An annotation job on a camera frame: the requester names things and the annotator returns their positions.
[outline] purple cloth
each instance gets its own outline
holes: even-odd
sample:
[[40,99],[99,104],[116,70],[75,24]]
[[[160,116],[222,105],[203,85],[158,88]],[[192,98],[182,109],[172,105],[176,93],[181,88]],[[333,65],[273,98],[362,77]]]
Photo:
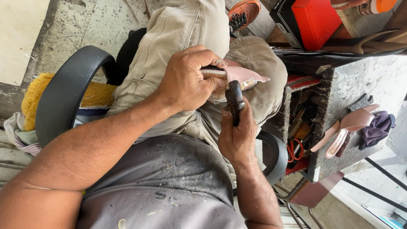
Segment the purple cloth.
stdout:
[[390,129],[395,128],[395,118],[393,114],[388,114],[387,111],[377,113],[373,118],[370,126],[362,129],[361,137],[363,143],[359,146],[359,150],[377,145],[381,140],[389,135]]

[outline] pink sandal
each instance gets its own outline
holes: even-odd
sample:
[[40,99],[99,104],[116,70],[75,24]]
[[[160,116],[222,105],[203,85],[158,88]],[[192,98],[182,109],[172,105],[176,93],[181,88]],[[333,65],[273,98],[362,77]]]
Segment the pink sandal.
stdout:
[[323,139],[312,147],[311,151],[315,152],[319,150],[336,134],[335,139],[325,151],[325,157],[332,158],[345,142],[346,136],[349,132],[357,131],[370,125],[374,118],[374,115],[372,115],[370,112],[379,107],[379,104],[372,104],[347,114],[341,120],[341,122],[337,121],[331,128],[325,131],[325,136]]

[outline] forearm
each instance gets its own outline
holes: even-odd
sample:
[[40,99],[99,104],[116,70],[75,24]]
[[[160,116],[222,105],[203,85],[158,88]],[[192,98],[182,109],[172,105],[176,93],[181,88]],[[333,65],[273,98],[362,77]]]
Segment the forearm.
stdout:
[[111,169],[141,134],[172,114],[153,94],[117,115],[61,134],[15,179],[37,187],[83,190]]
[[274,190],[261,172],[257,160],[234,168],[239,209],[248,221],[248,228],[251,222],[283,228]]

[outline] yellow fleece cushion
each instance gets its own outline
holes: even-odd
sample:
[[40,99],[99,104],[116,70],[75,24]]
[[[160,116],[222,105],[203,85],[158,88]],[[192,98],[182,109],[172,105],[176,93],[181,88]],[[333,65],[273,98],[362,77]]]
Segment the yellow fleece cushion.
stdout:
[[[21,110],[25,116],[23,131],[35,129],[35,113],[42,93],[47,87],[55,73],[42,73],[28,86],[21,103]],[[117,86],[90,82],[85,95],[83,96],[81,108],[110,107],[113,104],[113,91]]]

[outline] khaki pants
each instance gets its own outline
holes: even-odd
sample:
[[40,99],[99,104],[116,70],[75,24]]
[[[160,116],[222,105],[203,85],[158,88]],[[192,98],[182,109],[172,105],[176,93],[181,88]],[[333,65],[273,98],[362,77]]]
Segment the khaki pants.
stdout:
[[[163,8],[151,15],[147,34],[139,44],[128,76],[113,93],[115,102],[107,115],[144,100],[157,89],[174,53],[202,44],[218,56],[270,78],[243,92],[253,107],[253,118],[260,131],[281,105],[287,71],[283,62],[259,37],[242,37],[229,45],[228,23],[223,0],[167,0]],[[213,105],[207,102],[198,110],[177,113],[149,129],[137,141],[165,134],[185,134],[218,149],[223,107],[225,103]]]

